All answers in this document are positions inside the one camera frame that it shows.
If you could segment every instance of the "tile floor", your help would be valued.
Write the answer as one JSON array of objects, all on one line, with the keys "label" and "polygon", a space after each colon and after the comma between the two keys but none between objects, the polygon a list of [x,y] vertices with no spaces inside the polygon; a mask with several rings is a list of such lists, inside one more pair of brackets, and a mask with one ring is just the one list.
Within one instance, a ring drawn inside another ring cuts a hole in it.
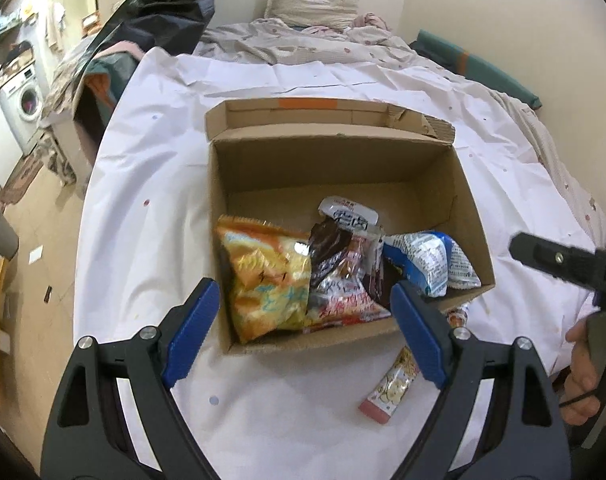
[{"label": "tile floor", "polygon": [[[83,202],[74,187],[41,169],[5,216],[19,235],[6,278],[9,316],[3,327],[12,354],[0,354],[0,426],[39,470],[43,435],[58,382],[72,352],[76,247]],[[29,265],[32,249],[43,245]],[[49,303],[44,303],[48,285]]]}]

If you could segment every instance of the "trash can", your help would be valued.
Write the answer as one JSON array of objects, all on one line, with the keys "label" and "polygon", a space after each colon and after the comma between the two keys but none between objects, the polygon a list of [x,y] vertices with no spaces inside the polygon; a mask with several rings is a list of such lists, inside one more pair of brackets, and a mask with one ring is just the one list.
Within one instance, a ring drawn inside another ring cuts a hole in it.
[{"label": "trash can", "polygon": [[19,250],[19,237],[0,212],[0,255],[11,260]]}]

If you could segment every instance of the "washing machine door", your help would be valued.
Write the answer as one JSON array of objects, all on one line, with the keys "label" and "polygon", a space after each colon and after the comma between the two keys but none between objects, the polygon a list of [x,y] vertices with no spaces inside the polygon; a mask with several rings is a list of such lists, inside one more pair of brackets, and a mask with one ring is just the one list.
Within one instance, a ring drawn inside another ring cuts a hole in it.
[{"label": "washing machine door", "polygon": [[43,108],[43,95],[36,81],[29,81],[16,92],[16,105],[23,121],[36,121]]}]

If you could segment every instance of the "cardboard box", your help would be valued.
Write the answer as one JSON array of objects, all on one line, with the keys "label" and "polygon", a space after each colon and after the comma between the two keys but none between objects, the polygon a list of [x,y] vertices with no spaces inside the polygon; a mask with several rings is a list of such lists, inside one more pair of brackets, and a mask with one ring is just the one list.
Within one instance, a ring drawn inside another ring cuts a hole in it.
[{"label": "cardboard box", "polygon": [[[206,114],[210,139],[212,262],[225,293],[231,273],[213,231],[221,214],[309,231],[318,205],[338,195],[375,209],[386,234],[437,229],[469,257],[482,287],[435,300],[450,310],[494,286],[494,272],[472,193],[452,147],[454,127],[377,102],[320,98],[227,101]],[[225,352],[307,349],[398,330],[393,318],[310,334],[272,333],[238,342],[223,300]]]}]

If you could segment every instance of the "black wire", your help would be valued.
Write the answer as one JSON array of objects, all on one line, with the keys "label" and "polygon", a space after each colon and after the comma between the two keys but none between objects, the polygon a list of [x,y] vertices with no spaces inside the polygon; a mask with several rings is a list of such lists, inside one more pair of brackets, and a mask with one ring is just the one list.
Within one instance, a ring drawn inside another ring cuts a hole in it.
[{"label": "black wire", "polygon": [[561,402],[558,407],[559,408],[564,408],[565,406],[569,406],[570,404],[573,404],[574,402],[578,402],[579,400],[583,400],[583,399],[587,399],[588,397],[591,397],[592,395],[594,395],[596,393],[596,389],[594,390],[590,390],[585,394],[581,394],[577,397],[574,397],[573,399],[570,400],[564,400],[563,402]]}]

